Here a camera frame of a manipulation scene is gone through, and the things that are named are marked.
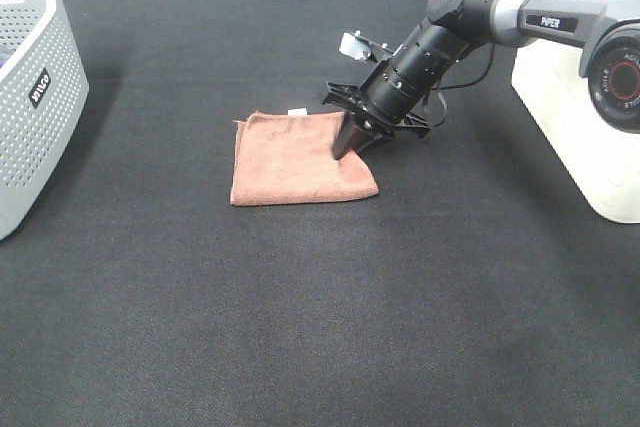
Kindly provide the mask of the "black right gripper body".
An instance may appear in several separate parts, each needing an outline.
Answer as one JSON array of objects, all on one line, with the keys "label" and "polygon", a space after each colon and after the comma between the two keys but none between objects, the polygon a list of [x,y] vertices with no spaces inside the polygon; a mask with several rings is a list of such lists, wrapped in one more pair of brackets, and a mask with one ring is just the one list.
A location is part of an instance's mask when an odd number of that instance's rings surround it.
[{"label": "black right gripper body", "polygon": [[355,85],[326,82],[327,93],[323,104],[336,105],[355,117],[364,130],[393,137],[397,131],[406,131],[423,138],[431,131],[427,121],[411,112],[418,99],[406,96],[393,84],[382,83],[371,89]]}]

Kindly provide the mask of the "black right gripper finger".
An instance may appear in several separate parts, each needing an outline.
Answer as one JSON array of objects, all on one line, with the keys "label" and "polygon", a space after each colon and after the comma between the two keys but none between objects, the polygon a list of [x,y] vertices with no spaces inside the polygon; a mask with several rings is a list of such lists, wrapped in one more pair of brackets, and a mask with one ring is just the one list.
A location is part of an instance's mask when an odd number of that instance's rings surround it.
[{"label": "black right gripper finger", "polygon": [[331,147],[334,160],[342,159],[347,153],[359,153],[371,142],[371,131],[352,112],[345,112],[339,131]]},{"label": "black right gripper finger", "polygon": [[366,150],[385,145],[395,139],[393,132],[359,132],[352,142],[352,150],[361,154]]}]

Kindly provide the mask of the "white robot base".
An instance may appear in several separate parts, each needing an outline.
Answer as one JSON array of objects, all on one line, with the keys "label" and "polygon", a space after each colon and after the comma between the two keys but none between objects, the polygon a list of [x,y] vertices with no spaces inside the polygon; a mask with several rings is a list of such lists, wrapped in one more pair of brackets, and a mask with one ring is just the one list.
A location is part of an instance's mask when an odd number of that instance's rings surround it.
[{"label": "white robot base", "polygon": [[516,53],[511,83],[590,207],[639,221],[639,137],[607,125],[578,74],[580,51],[537,40]]}]

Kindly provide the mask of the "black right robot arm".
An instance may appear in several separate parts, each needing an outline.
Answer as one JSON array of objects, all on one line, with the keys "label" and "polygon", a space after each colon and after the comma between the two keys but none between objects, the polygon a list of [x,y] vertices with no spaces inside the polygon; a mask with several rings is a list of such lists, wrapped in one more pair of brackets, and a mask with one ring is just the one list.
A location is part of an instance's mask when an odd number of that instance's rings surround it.
[{"label": "black right robot arm", "polygon": [[536,39],[581,49],[579,75],[597,113],[618,130],[638,132],[638,0],[428,0],[425,18],[396,49],[344,34],[341,52],[375,68],[360,85],[327,86],[325,103],[345,111],[333,158],[398,131],[424,137],[435,124],[412,110],[443,91],[452,65],[485,44],[523,47]]}]

